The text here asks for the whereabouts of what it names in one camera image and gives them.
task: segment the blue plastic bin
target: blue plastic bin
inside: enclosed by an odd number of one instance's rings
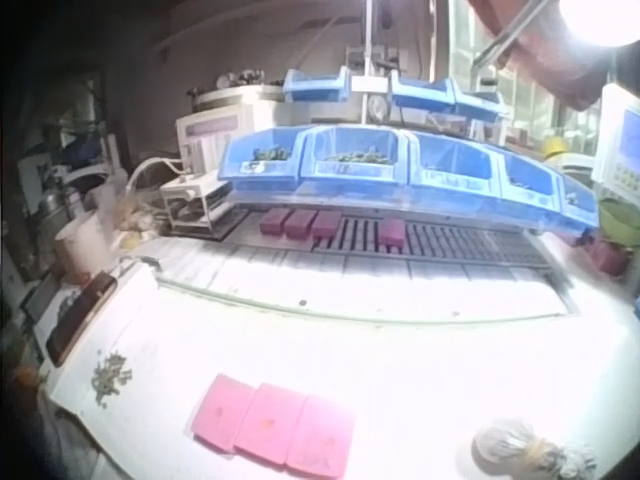
[[[401,108],[415,108],[435,113],[451,113],[455,106],[454,82],[445,78],[429,83],[423,80],[400,77],[397,70],[391,72],[391,101]]]
[[[595,194],[568,175],[558,174],[560,214],[556,217],[556,228],[563,233],[581,235],[586,230],[600,227],[598,202]]]
[[[468,120],[496,123],[507,114],[507,107],[499,92],[463,92],[456,82],[452,82],[452,88],[455,115]]]
[[[365,196],[393,195],[393,189],[407,184],[409,141],[391,128],[343,125],[317,127],[305,134],[300,168],[304,181],[315,183],[319,194]],[[389,164],[371,164],[338,158],[347,154],[375,152]]]
[[[351,74],[345,66],[337,75],[311,76],[290,69],[282,86],[288,102],[346,102],[351,91]]]
[[[560,213],[558,173],[550,168],[506,150],[485,146],[500,152],[497,163],[502,198],[498,213],[512,225],[546,230]]]
[[[236,190],[291,191],[299,185],[304,150],[304,127],[277,127],[232,140],[227,147],[218,178]],[[282,148],[287,160],[256,160],[256,150]]]
[[[471,142],[413,133],[418,154],[410,162],[411,199],[422,208],[446,215],[496,212],[500,198],[500,154]]]

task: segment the green container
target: green container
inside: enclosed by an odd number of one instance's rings
[[[612,243],[640,246],[640,210],[612,198],[600,201],[600,230]]]

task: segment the conveyor belt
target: conveyor belt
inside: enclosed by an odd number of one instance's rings
[[[364,233],[373,217],[345,217],[324,243],[262,236],[258,212],[228,218],[222,242],[163,238],[136,253],[174,284],[266,308],[427,324],[570,313],[551,267],[514,231],[411,221],[406,251],[382,251]]]
[[[332,240],[288,241],[259,232],[262,213],[234,210],[214,226],[213,239],[233,245],[365,255],[436,262],[548,268],[544,257],[519,232],[407,222],[404,248],[378,243],[380,218],[345,216]]]

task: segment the red cloth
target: red cloth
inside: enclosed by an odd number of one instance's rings
[[[528,0],[468,0],[480,21],[498,35]],[[607,81],[611,50],[575,39],[567,29],[557,2],[550,3],[498,60],[498,68],[515,61],[551,94],[571,108],[585,110],[595,103]]]

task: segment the pink sponge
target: pink sponge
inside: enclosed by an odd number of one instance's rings
[[[218,375],[202,401],[191,431],[206,443],[233,452],[233,442],[254,392],[255,388],[249,385]]]
[[[296,210],[284,224],[284,234],[294,240],[305,240],[311,231],[311,224],[318,215],[316,210]]]
[[[340,227],[341,220],[342,214],[340,212],[320,212],[311,227],[313,237],[324,239],[334,238]]]
[[[404,247],[406,226],[399,218],[385,218],[380,223],[378,242],[387,247]]]
[[[352,412],[310,395],[298,421],[287,465],[311,475],[343,477],[354,426]]]
[[[272,208],[260,220],[260,233],[263,235],[282,235],[282,226],[291,214],[288,208]]]
[[[253,396],[235,445],[276,465],[284,465],[305,396],[262,384]]]

